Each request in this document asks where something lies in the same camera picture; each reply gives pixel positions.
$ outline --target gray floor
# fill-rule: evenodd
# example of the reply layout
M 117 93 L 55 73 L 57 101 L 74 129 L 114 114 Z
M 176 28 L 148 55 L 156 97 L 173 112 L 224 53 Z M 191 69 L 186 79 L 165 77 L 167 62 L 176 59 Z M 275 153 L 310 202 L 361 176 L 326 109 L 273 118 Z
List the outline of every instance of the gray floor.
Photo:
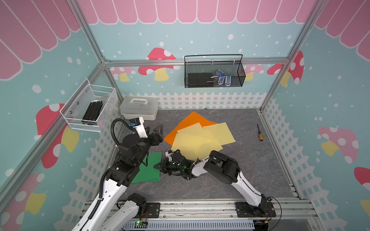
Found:
M 159 110 L 156 120 L 145 121 L 144 126 L 153 129 L 162 123 L 166 136 L 192 111 Z M 244 176 L 257 190 L 266 196 L 293 196 L 256 110 L 203 109 L 195 112 L 210 121 L 227 123 L 236 142 L 223 145 L 220 152 L 239 162 Z M 257 123 L 264 135 L 262 142 L 258 138 Z M 124 131 L 125 135 L 129 134 L 128 129 Z M 164 141 L 159 146 L 151 147 L 150 152 L 164 153 L 170 149 L 171 145 Z M 160 181 L 131 184 L 121 199 L 126 199 L 132 193 L 138 193 L 147 200 L 242 198 L 234 187 L 222 183 L 209 173 L 190 181 L 181 176 L 161 173 Z

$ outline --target black item in basket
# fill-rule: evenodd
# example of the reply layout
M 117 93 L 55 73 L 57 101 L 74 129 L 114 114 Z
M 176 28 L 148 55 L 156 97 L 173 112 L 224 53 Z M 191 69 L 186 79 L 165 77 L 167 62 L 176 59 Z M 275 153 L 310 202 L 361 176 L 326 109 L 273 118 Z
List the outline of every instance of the black item in basket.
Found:
M 91 120 L 96 121 L 98 119 L 100 110 L 102 107 L 103 107 L 103 101 L 91 102 L 89 107 L 86 110 L 84 117 L 81 120 L 82 124 L 96 125 L 97 123 L 91 122 Z
M 245 72 L 242 58 L 241 54 L 186 55 L 184 57 L 185 88 L 243 86 Z M 224 81 L 219 82 L 220 76 L 216 74 L 218 70 L 225 74 Z

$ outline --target orange paper sheet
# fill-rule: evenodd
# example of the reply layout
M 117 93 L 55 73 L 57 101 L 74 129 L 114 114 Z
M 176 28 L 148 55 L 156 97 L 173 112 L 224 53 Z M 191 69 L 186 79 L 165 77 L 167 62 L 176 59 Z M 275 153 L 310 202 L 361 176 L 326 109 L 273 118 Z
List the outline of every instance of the orange paper sheet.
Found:
M 166 138 L 164 138 L 164 141 L 172 146 L 178 130 L 187 128 L 196 123 L 200 123 L 202 127 L 217 124 L 205 119 L 196 112 L 192 112 L 183 121 L 181 121 L 179 125 L 177 125 L 177 127 L 175 127 L 175 129 L 166 136 Z

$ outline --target white dot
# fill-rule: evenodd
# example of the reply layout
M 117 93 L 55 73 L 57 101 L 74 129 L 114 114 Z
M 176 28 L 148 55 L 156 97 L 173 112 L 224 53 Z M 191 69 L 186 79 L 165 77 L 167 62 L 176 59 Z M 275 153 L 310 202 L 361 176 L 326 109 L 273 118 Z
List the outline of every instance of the white dot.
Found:
M 346 140 L 343 139 L 343 138 L 339 138 L 338 139 L 338 144 L 344 146 L 344 145 L 346 145 Z
M 37 182 L 41 182 L 45 177 L 45 174 L 44 173 L 40 173 L 37 177 L 36 177 L 36 181 Z
M 353 146 L 354 148 L 356 148 L 356 149 L 359 149 L 359 142 L 358 142 L 357 140 L 354 140 L 354 141 L 352 142 L 352 146 Z
M 35 93 L 40 93 L 41 92 L 41 87 L 39 85 L 33 85 L 32 86 L 32 90 L 35 92 Z
M 25 191 L 20 191 L 19 193 L 17 193 L 15 200 L 17 202 L 23 201 L 26 198 L 26 196 L 27 196 L 27 193 Z
M 23 223 L 23 218 L 24 218 L 24 212 L 21 212 L 21 213 L 18 215 L 17 219 L 16 219 L 16 224 L 17 224 L 17 225 L 21 225 L 21 224 Z
M 14 169 L 8 169 L 5 171 L 6 176 L 10 176 L 14 172 Z
M 294 63 L 292 63 L 291 65 L 290 65 L 290 69 L 291 70 L 294 70 L 296 68 L 296 63 L 294 62 Z

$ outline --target white picket fence graphic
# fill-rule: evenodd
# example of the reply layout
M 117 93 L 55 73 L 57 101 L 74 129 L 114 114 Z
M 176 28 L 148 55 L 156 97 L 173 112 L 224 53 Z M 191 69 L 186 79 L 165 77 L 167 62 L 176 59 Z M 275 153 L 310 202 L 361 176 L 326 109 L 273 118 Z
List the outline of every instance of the white picket fence graphic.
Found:
M 331 228 L 334 231 L 339 228 L 344 231 L 347 222 L 336 215 L 338 206 L 329 202 L 329 191 L 321 188 L 321 178 L 313 174 L 315 167 L 308 164 L 309 157 L 303 155 L 303 147 L 298 145 L 298 138 L 293 136 L 294 130 L 289 129 L 289 123 L 285 122 L 285 116 L 282 116 L 282 110 L 279 110 L 279 104 L 275 102 L 276 99 L 271 99 L 264 113 L 286 164 L 293 173 L 294 186 L 303 194 L 304 199 L 313 202 L 326 229 Z
M 176 92 L 171 95 L 170 93 L 155 95 L 152 93 L 148 95 L 144 93 L 144 95 L 140 95 L 139 93 L 136 96 L 144 96 L 144 97 L 153 97 L 157 98 L 158 101 L 158 108 L 159 109 L 204 109 L 204 108 L 260 108 L 263 101 L 266 98 L 266 92 L 262 95 L 257 92 L 256 94 L 252 94 L 251 92 L 247 95 L 242 92 L 238 95 L 236 92 L 234 94 L 226 93 L 223 95 L 221 92 L 217 95 L 214 93 L 207 94 L 204 93 L 203 95 L 196 93 L 193 95 L 189 93 L 186 95 L 185 93 L 181 93 L 180 95 Z
M 69 193 L 71 201 L 68 205 L 62 207 L 63 218 L 54 223 L 57 231 L 71 230 L 80 220 L 86 201 L 94 199 L 94 193 L 99 187 L 101 175 L 107 168 L 109 155 L 115 145 L 110 134 L 110 125 L 115 118 L 123 118 L 123 116 L 113 110 L 103 131 L 99 133 L 99 139 L 95 140 L 95 148 L 91 148 L 91 157 L 86 158 L 87 166 L 81 168 L 82 177 L 76 180 L 76 190 Z M 119 129 L 119 126 L 115 127 L 116 134 L 118 134 Z

